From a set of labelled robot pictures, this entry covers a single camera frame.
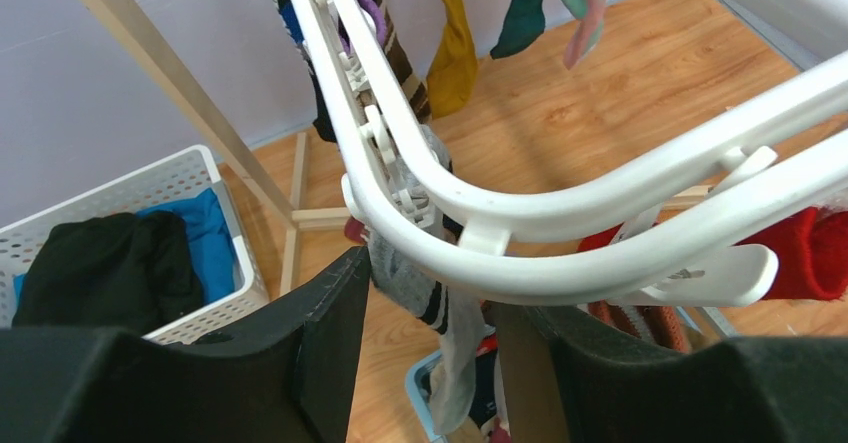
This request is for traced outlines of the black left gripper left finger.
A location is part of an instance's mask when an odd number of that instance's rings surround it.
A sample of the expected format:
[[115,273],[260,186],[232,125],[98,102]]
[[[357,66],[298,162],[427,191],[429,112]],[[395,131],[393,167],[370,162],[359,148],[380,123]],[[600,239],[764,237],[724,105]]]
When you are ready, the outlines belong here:
[[1,334],[5,442],[342,442],[369,291],[352,247],[191,344],[115,328]]

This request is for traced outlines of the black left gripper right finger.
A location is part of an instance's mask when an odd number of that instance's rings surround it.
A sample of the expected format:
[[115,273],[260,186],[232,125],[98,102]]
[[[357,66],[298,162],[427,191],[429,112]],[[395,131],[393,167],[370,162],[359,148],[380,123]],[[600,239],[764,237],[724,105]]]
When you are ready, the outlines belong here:
[[843,442],[847,342],[736,337],[683,354],[574,307],[493,308],[516,442]]

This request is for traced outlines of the red white sock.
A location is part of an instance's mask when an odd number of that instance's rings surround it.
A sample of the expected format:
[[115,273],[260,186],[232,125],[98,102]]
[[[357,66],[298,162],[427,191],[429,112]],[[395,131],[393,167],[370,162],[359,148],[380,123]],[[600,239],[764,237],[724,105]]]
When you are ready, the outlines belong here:
[[847,289],[847,213],[810,207],[630,294],[618,306],[744,307],[763,299],[839,299]]

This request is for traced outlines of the grey sock orange cuff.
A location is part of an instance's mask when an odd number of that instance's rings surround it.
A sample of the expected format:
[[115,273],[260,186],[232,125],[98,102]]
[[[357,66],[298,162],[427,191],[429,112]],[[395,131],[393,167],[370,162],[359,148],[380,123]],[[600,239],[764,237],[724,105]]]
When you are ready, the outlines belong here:
[[683,326],[670,307],[616,306],[599,301],[588,303],[587,312],[635,338],[681,353],[691,351]]

